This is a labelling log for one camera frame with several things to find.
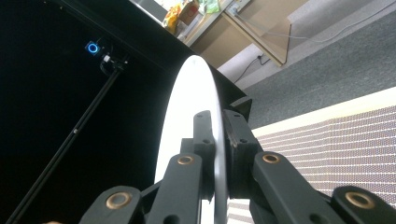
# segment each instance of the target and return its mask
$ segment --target cable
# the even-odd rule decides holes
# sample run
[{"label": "cable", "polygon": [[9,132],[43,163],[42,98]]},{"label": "cable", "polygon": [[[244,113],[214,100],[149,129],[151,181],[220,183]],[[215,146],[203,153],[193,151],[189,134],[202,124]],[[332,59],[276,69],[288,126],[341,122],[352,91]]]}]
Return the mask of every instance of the cable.
[{"label": "cable", "polygon": [[260,60],[260,64],[261,64],[261,65],[265,65],[266,63],[268,63],[268,62],[270,61],[270,60],[268,59],[267,61],[265,61],[265,62],[262,63],[262,56],[264,56],[264,54],[262,54],[261,56],[260,56],[260,55],[257,56],[256,59],[254,59],[253,61],[251,61],[251,63],[247,66],[247,68],[245,68],[245,71],[242,73],[242,75],[241,75],[233,84],[235,84],[237,81],[239,81],[239,79],[241,79],[241,78],[244,76],[244,74],[246,73],[246,71],[248,70],[248,68],[249,68],[251,65],[253,65],[253,64],[256,62],[256,60]]},{"label": "cable", "polygon": [[111,73],[109,73],[109,72],[105,69],[104,64],[105,64],[105,61],[101,61],[101,62],[100,62],[100,65],[99,65],[100,70],[101,70],[106,76],[110,77],[110,76],[111,76]]},{"label": "cable", "polygon": [[267,35],[279,35],[279,36],[285,36],[285,37],[289,37],[289,38],[293,38],[293,39],[306,39],[306,40],[309,40],[309,41],[312,41],[312,42],[315,42],[315,43],[325,43],[325,42],[328,42],[328,41],[330,41],[330,40],[336,38],[336,37],[339,36],[341,33],[343,33],[346,29],[348,29],[348,28],[350,28],[350,27],[352,27],[352,26],[355,26],[355,25],[357,25],[357,24],[359,24],[359,23],[361,23],[361,22],[367,21],[368,19],[372,18],[373,16],[377,15],[378,13],[380,13],[381,11],[385,10],[386,8],[392,6],[392,5],[395,4],[395,3],[396,3],[396,1],[393,1],[392,3],[388,4],[387,6],[381,8],[379,11],[377,11],[377,12],[374,13],[373,15],[371,15],[371,16],[369,16],[369,17],[366,17],[365,19],[363,19],[363,20],[361,20],[361,21],[357,21],[357,22],[355,22],[355,23],[352,23],[352,24],[350,24],[350,25],[344,27],[344,29],[342,29],[342,30],[341,30],[340,32],[338,32],[337,34],[333,35],[333,36],[330,37],[330,38],[324,39],[324,40],[315,40],[315,39],[311,39],[311,38],[305,37],[305,36],[282,35],[282,34],[277,34],[277,33],[268,32],[269,29],[262,27],[260,24],[254,22],[254,21],[247,20],[246,18],[244,18],[244,17],[242,17],[241,15],[239,15],[239,14],[237,13],[237,11],[234,11],[233,14],[234,14],[236,17],[239,17],[242,21],[244,21],[244,22],[246,22],[246,23],[249,23],[249,24],[255,26],[256,28],[259,28],[259,29],[263,30],[264,32],[266,32]]},{"label": "cable", "polygon": [[[99,43],[100,43],[100,41],[101,41],[102,39],[104,39],[104,38],[103,38],[103,37],[100,37],[100,38],[96,41],[96,44],[99,45]],[[106,44],[108,44],[108,42],[109,42],[109,44],[110,44],[110,52],[109,52],[109,54],[112,54],[112,53],[113,53],[113,49],[114,49],[114,47],[113,47],[113,42],[111,42],[111,41],[109,41],[109,40],[106,39]]]}]

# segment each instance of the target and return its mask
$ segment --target black cable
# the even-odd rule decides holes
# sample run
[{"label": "black cable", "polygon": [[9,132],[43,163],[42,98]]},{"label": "black cable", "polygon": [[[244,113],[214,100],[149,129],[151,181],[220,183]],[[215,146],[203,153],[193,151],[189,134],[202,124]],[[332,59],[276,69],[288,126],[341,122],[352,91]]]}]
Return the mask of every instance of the black cable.
[{"label": "black cable", "polygon": [[259,58],[254,59],[253,61],[251,61],[251,63],[247,66],[247,68],[245,68],[245,71],[242,73],[242,75],[233,83],[235,84],[237,81],[239,81],[239,79],[241,79],[241,77],[246,73],[246,71],[248,70],[248,68],[254,63],[256,62],[256,60],[258,60]]},{"label": "black cable", "polygon": [[101,61],[101,62],[100,62],[100,65],[99,65],[100,70],[101,70],[106,76],[110,77],[110,76],[111,76],[111,73],[108,72],[108,71],[105,69],[104,64],[105,64],[105,61]]},{"label": "black cable", "polygon": [[249,68],[252,64],[254,64],[254,63],[256,62],[256,60],[260,60],[260,64],[261,64],[261,65],[265,65],[266,63],[268,63],[268,62],[270,61],[270,60],[268,59],[267,61],[265,61],[265,62],[262,63],[262,56],[264,56],[264,54],[262,54],[262,55],[260,55],[260,56],[257,56],[256,59],[254,59],[253,61],[251,61],[251,63],[247,66],[247,68],[246,68],[245,71],[242,73],[242,75],[241,75],[233,84],[235,84],[237,81],[239,81],[239,79],[241,79],[241,78],[244,76],[244,74],[246,73],[246,71],[248,70],[248,68]]},{"label": "black cable", "polygon": [[111,40],[108,40],[108,39],[105,39],[105,38],[103,38],[103,37],[100,37],[98,40],[96,40],[96,44],[99,45],[99,43],[100,43],[100,41],[101,41],[102,39],[105,40],[105,44],[107,44],[107,46],[110,45],[110,52],[109,52],[108,54],[112,54],[112,53],[113,53],[114,46],[113,46],[113,42],[111,42]]}]

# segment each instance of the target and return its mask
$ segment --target table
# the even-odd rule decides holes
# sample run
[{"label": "table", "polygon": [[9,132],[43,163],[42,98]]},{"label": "table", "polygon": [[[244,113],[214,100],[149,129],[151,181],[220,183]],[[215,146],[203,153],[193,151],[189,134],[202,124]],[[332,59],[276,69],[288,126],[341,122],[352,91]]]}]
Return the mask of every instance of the table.
[{"label": "table", "polygon": [[[239,12],[241,17],[268,29],[271,33],[290,34],[289,14],[307,0],[251,0]],[[250,44],[256,45],[278,66],[287,60],[289,38],[269,35],[231,15],[227,7],[238,0],[219,1],[221,11],[206,14],[184,43],[216,68],[229,61]]]}]

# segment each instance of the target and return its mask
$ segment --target gray carpet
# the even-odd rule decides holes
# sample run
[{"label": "gray carpet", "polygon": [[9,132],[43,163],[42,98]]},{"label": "gray carpet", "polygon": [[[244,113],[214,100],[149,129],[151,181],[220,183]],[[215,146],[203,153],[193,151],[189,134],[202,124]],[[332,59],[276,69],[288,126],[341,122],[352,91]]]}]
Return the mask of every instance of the gray carpet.
[{"label": "gray carpet", "polygon": [[395,21],[392,12],[245,89],[250,128],[395,87]]}]

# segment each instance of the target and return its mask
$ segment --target black panel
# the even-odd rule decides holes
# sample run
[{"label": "black panel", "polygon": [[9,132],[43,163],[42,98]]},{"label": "black panel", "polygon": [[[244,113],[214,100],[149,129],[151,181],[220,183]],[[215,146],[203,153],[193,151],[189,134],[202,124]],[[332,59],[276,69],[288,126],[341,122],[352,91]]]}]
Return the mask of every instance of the black panel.
[{"label": "black panel", "polygon": [[[167,102],[193,52],[128,0],[0,5],[0,222],[5,222],[107,81],[84,49],[112,40],[130,65],[79,133],[20,223],[76,223],[117,185],[153,183]],[[220,102],[245,96],[213,69]]]},{"label": "black panel", "polygon": [[33,185],[107,77],[88,27],[42,1],[0,3],[0,223]]},{"label": "black panel", "polygon": [[120,75],[21,223],[78,223],[102,191],[153,183],[173,84],[159,74],[132,63]]}]

